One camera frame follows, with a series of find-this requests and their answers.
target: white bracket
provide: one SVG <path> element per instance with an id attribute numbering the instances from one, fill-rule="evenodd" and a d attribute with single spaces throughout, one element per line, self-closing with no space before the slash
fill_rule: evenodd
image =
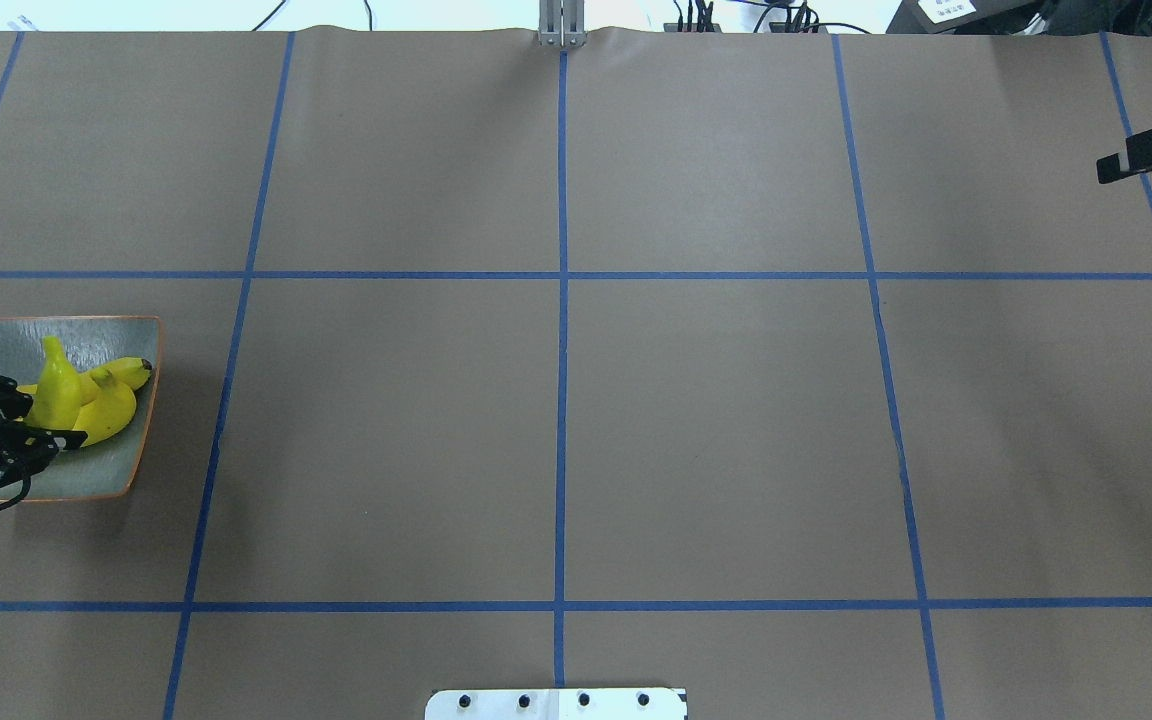
<path id="1" fill-rule="evenodd" d="M 687 691 L 573 688 L 562 691 L 442 691 L 425 720 L 687 720 Z"/>
<path id="2" fill-rule="evenodd" d="M 559 50 L 585 45 L 585 0 L 540 0 L 536 38 Z"/>

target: yellow banana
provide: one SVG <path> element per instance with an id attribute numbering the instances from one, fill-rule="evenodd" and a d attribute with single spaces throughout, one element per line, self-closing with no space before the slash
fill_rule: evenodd
<path id="1" fill-rule="evenodd" d="M 150 361 L 143 359 L 143 357 L 119 357 L 119 359 L 111 359 L 109 363 L 99 366 L 109 370 L 119 381 L 132 389 L 141 389 L 141 386 L 147 382 L 150 373 L 154 370 L 154 365 L 151 365 Z M 78 373 L 78 382 L 83 384 L 83 406 L 96 400 L 96 382 L 92 382 L 91 373 L 91 370 Z M 28 395 L 35 395 L 38 392 L 38 386 L 36 384 L 33 386 L 18 386 L 17 389 Z"/>
<path id="2" fill-rule="evenodd" d="M 83 407 L 82 381 L 78 370 L 65 357 L 65 347 L 59 338 L 41 339 L 41 374 L 38 376 L 38 388 L 33 396 L 33 406 L 24 416 L 24 424 L 31 429 L 68 430 L 78 419 L 78 410 Z"/>
<path id="3" fill-rule="evenodd" d="M 83 447 L 114 437 L 119 430 L 127 427 L 136 415 L 136 393 L 132 393 L 131 387 L 119 381 L 114 373 L 104 366 L 92 369 L 91 376 L 92 382 L 96 382 L 100 392 L 97 393 L 96 400 L 78 410 L 78 420 L 73 427 L 88 433 Z"/>

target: white plate with holes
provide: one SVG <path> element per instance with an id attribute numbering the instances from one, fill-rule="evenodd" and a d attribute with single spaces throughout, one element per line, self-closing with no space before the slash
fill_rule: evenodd
<path id="1" fill-rule="evenodd" d="M 573 688 L 547 691 L 441 691 L 425 720 L 685 720 L 687 691 Z"/>

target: metal plate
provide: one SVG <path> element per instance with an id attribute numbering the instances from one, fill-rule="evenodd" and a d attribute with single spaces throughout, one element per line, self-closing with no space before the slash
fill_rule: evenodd
<path id="1" fill-rule="evenodd" d="M 669 688 L 442 691 L 429 698 L 425 720 L 516 717 L 545 720 L 685 720 L 687 691 Z"/>

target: banana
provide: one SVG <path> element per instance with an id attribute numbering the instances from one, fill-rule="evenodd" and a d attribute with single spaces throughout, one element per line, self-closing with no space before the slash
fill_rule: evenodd
<path id="1" fill-rule="evenodd" d="M 109 363 L 99 366 L 109 370 L 119 381 L 132 389 L 141 389 L 143 384 L 150 379 L 150 373 L 154 372 L 154 365 L 143 357 L 119 357 L 119 359 L 111 359 Z M 91 373 L 91 370 L 78 373 L 78 382 L 83 384 L 83 406 L 96 400 L 97 388 Z M 28 395 L 35 395 L 38 392 L 38 386 L 36 384 L 33 386 L 18 386 L 17 389 Z"/>
<path id="2" fill-rule="evenodd" d="M 83 407 L 82 381 L 78 370 L 65 357 L 65 347 L 60 338 L 41 339 L 41 374 L 38 376 L 38 388 L 33 396 L 33 406 L 24 423 L 31 429 L 68 430 L 78 419 L 78 410 Z"/>
<path id="3" fill-rule="evenodd" d="M 78 410 L 78 419 L 73 429 L 88 433 L 83 447 L 109 439 L 127 427 L 136 415 L 136 393 L 127 384 L 119 381 L 107 367 L 96 367 L 91 372 L 92 382 L 100 392 L 96 400 Z"/>

